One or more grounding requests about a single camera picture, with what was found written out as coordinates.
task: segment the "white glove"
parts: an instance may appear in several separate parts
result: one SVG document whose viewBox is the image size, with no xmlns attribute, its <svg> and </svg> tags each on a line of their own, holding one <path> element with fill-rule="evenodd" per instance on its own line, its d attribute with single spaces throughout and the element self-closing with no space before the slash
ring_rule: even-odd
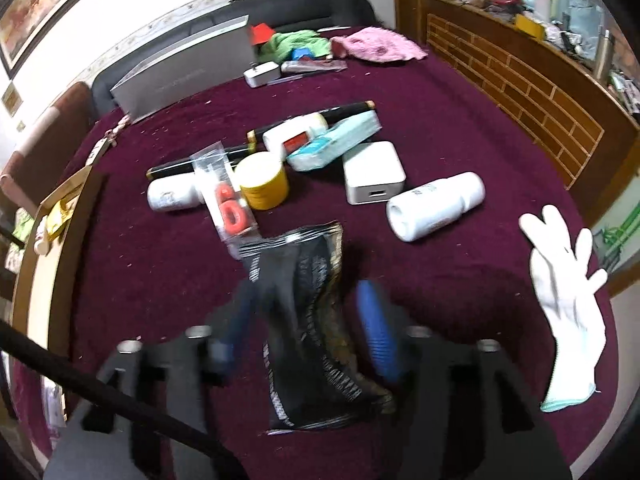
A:
<svg viewBox="0 0 640 480">
<path fill-rule="evenodd" d="M 593 249 L 591 231 L 582 229 L 571 248 L 569 231 L 555 206 L 537 216 L 524 214 L 520 228 L 533 243 L 529 269 L 536 297 L 556 339 L 556 362 L 540 409 L 554 412 L 580 404 L 595 391 L 594 368 L 606 343 L 602 314 L 594 297 L 607 281 L 599 269 L 587 279 Z"/>
</svg>

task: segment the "table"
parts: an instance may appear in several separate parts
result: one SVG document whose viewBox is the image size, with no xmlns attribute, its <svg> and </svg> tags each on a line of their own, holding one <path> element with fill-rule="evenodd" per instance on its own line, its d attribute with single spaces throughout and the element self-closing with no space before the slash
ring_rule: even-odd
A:
<svg viewBox="0 0 640 480">
<path fill-rule="evenodd" d="M 225 303 L 242 265 L 229 257 L 203 206 L 173 214 L 146 203 L 145 171 L 222 140 L 242 143 L 247 130 L 291 114 L 373 100 L 404 165 L 407 187 L 463 171 L 484 180 L 486 200 L 458 222 L 414 244 L 388 227 L 384 204 L 346 202 L 342 166 L 296 174 L 287 170 L 287 201 L 255 217 L 263 236 L 339 220 L 344 227 L 341 294 L 362 361 L 354 309 L 357 280 L 378 280 L 416 321 L 457 342 L 497 339 L 542 400 L 555 345 L 529 277 L 530 244 L 518 228 L 525 212 L 555 204 L 575 239 L 583 227 L 545 154 L 485 95 L 430 55 L 422 61 L 349 69 L 274 87 L 236 80 L 202 92 L 129 127 L 98 163 L 107 174 L 84 241 L 76 279 L 72 361 L 89 373 L 123 339 L 158 343 L 201 323 Z M 91 147 L 122 116 L 99 121 L 66 170 L 78 170 Z M 607 345 L 598 367 L 600 391 L 580 406 L 545 415 L 568 463 L 607 419 L 618 384 L 614 320 L 605 291 L 597 295 Z M 267 436 L 268 383 L 262 362 L 265 329 L 251 329 L 231 384 L 210 395 L 222 442 L 251 478 L 373 479 L 380 467 L 380 424 Z M 370 372 L 366 364 L 363 370 Z"/>
</svg>

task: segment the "black snack bag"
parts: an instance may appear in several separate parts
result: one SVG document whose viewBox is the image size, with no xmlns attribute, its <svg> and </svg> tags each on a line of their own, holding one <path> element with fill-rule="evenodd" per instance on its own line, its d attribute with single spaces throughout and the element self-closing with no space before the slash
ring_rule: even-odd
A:
<svg viewBox="0 0 640 480">
<path fill-rule="evenodd" d="M 239 249 L 267 322 L 270 429 L 340 428 L 391 412 L 391 394 L 357 371 L 338 303 L 342 226 L 299 228 Z"/>
</svg>

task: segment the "light blue tissue packet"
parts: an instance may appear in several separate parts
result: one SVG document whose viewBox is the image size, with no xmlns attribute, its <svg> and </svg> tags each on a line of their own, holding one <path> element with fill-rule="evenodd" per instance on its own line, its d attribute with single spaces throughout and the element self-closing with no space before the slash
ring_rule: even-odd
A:
<svg viewBox="0 0 640 480">
<path fill-rule="evenodd" d="M 296 171 L 319 170 L 368 139 L 380 128 L 382 126 L 378 115 L 373 110 L 347 117 L 291 153 L 287 162 Z"/>
</svg>

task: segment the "brick pattern panel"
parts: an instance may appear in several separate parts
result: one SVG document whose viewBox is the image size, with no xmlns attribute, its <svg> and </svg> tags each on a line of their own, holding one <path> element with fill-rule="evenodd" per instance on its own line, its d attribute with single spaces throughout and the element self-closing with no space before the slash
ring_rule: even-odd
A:
<svg viewBox="0 0 640 480">
<path fill-rule="evenodd" d="M 435 14 L 427 16 L 427 41 L 544 149 L 569 189 L 604 132 L 589 113 L 513 54 Z"/>
</svg>

